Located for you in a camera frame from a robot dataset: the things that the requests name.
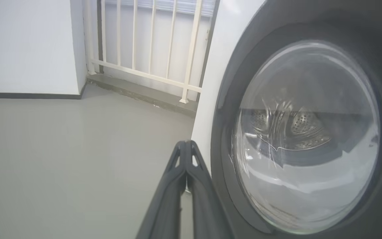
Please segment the metal railing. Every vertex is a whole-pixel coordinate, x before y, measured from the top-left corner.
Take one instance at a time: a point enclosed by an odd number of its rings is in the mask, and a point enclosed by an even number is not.
[[[193,26],[191,30],[191,43],[188,50],[188,59],[187,59],[187,65],[185,70],[185,79],[184,82],[178,82],[175,80],[170,80],[169,77],[169,67],[170,67],[170,60],[171,60],[171,51],[172,51],[172,42],[173,42],[173,35],[174,35],[174,25],[175,25],[175,18],[176,18],[176,5],[177,0],[174,0],[174,7],[173,7],[173,13],[172,13],[172,25],[171,25],[171,32],[170,32],[170,42],[169,42],[169,50],[168,50],[168,61],[167,61],[167,71],[166,71],[166,77],[160,77],[151,74],[151,59],[153,54],[153,34],[154,34],[154,21],[155,21],[155,14],[156,14],[156,7],[157,7],[157,0],[153,0],[153,13],[152,13],[152,22],[151,22],[151,39],[150,39],[150,64],[149,64],[149,70],[148,73],[143,71],[138,71],[135,69],[135,37],[136,37],[136,21],[137,21],[137,11],[138,11],[138,0],[134,0],[134,8],[133,8],[133,32],[132,32],[132,68],[124,67],[121,65],[121,0],[117,0],[117,20],[116,20],[116,30],[117,30],[117,40],[116,40],[116,47],[117,47],[117,64],[109,63],[107,62],[106,57],[106,12],[105,12],[105,6],[106,6],[106,0],[101,0],[101,32],[102,32],[102,53],[103,53],[103,60],[99,60],[94,58],[94,47],[93,47],[93,32],[92,32],[92,17],[91,17],[91,0],[85,0],[85,19],[86,19],[86,38],[87,38],[87,50],[88,50],[88,73],[89,74],[96,74],[94,64],[96,65],[102,65],[105,67],[113,68],[116,70],[120,70],[126,73],[135,74],[140,77],[146,77],[148,79],[156,80],[162,83],[166,83],[169,85],[177,86],[182,88],[182,98],[179,100],[182,103],[188,103],[188,90],[195,91],[195,92],[201,92],[201,88],[198,86],[191,86],[189,85],[190,77],[191,77],[191,70],[192,65],[194,61],[194,53],[195,53],[195,47],[197,42],[197,33],[198,28],[200,25],[200,17],[201,17],[201,10],[202,10],[202,2],[203,0],[197,0],[196,3],[196,9],[194,14],[194,20],[193,20]]]

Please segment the white washing machine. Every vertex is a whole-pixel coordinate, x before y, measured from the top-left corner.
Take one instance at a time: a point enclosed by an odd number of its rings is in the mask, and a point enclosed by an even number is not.
[[[382,238],[382,2],[221,0],[192,139],[238,238]]]

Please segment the gray floor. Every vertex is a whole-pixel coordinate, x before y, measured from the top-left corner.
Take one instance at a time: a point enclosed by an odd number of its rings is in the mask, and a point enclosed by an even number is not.
[[[0,99],[0,239],[134,238],[193,123],[91,85],[82,100]]]

